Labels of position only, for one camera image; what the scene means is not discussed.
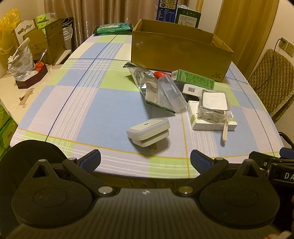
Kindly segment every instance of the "checkered tablecloth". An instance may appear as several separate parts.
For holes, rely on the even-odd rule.
[[[192,130],[187,111],[173,114],[144,102],[129,70],[131,35],[91,36],[58,70],[22,118],[11,146],[37,139],[57,145],[68,157],[99,149],[96,171],[140,177],[187,178],[198,172],[190,152],[242,162],[252,151],[278,156],[283,146],[265,107],[232,63],[215,89],[227,92],[238,126],[222,131]],[[170,136],[141,148],[126,129],[150,118],[168,117]]]

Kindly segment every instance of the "yellow curtain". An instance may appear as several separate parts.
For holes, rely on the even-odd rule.
[[[55,12],[58,18],[74,19],[74,49],[81,45],[96,25],[129,22],[134,26],[142,19],[154,19],[158,0],[44,0],[45,12]],[[179,4],[188,5],[188,0]]]
[[[215,34],[233,51],[247,79],[264,48],[279,0],[223,0]]]

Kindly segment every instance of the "quilted chair cover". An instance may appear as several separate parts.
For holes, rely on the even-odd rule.
[[[273,49],[265,52],[248,82],[276,122],[294,100],[294,67],[286,57],[275,52],[272,75],[259,90],[256,90],[270,75],[273,52]]]

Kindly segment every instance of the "maroon tray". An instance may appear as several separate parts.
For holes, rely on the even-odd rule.
[[[32,85],[38,83],[40,80],[43,79],[43,77],[47,74],[48,69],[46,67],[46,64],[43,65],[41,70],[31,78],[27,79],[26,81],[16,81],[17,87],[19,89],[27,89],[31,87]]]

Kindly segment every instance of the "wall socket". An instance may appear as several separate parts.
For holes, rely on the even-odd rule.
[[[286,48],[286,53],[290,56],[294,56],[294,46],[289,42]]]
[[[287,41],[286,39],[284,39],[284,38],[282,38],[282,39],[285,40],[286,43],[283,43],[283,42],[280,40],[280,42],[279,42],[279,48],[281,48],[283,51],[285,51],[286,48],[287,48],[287,45],[288,45],[288,41]]]

